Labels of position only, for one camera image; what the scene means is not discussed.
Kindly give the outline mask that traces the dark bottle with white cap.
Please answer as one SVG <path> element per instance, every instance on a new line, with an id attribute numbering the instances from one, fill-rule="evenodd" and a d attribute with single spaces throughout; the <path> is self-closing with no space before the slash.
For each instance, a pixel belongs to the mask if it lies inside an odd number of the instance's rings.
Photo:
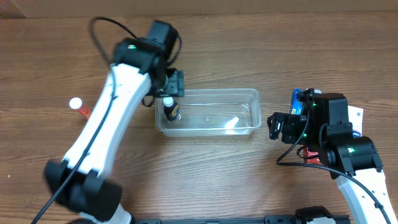
<path id="1" fill-rule="evenodd" d="M 179 104 L 171 97 L 162 99 L 164 104 L 164 114 L 168 121 L 174 121 L 179 116 Z"/>

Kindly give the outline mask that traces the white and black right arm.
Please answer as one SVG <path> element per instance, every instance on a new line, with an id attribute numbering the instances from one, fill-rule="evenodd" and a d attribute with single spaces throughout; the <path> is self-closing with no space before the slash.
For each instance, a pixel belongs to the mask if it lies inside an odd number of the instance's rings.
<path id="1" fill-rule="evenodd" d="M 318 153 L 319 165 L 336 180 L 355 223 L 397 223 L 376 146 L 368 137 L 354 137 L 347 110 L 306 111 L 301 115 L 274 113 L 267 119 L 269 136 L 281 137 L 291 148 L 301 145 Z"/>

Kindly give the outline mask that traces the blue lozenge box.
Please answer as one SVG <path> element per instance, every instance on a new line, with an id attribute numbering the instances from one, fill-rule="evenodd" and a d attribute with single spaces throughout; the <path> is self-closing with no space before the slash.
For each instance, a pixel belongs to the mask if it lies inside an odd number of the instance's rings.
<path id="1" fill-rule="evenodd" d="M 291 97 L 291 103 L 290 103 L 290 114 L 298 114 L 300 115 L 302 113 L 302 103 L 299 101 L 299 93 L 301 93 L 302 90 L 295 88 L 292 92 L 292 97 Z"/>

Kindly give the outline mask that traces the orange tube with white cap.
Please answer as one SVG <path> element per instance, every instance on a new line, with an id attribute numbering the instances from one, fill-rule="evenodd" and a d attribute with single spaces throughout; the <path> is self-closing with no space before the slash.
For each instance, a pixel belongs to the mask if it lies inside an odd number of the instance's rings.
<path id="1" fill-rule="evenodd" d="M 91 116 L 91 110 L 87 107 L 83 100 L 79 97 L 74 97 L 69 101 L 69 107 L 79 112 L 84 118 L 89 120 Z"/>

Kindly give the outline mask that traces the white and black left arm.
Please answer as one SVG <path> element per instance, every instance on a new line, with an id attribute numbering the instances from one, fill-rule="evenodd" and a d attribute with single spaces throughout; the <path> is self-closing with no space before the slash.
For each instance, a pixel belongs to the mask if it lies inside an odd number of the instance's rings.
<path id="1" fill-rule="evenodd" d="M 122 187 L 109 180 L 127 126 L 146 96 L 184 96 L 183 72 L 171 67 L 174 37 L 120 42 L 109 64 L 103 91 L 85 127 L 61 162 L 48 161 L 45 179 L 53 202 L 79 213 L 88 223 L 134 223 L 121 205 Z"/>

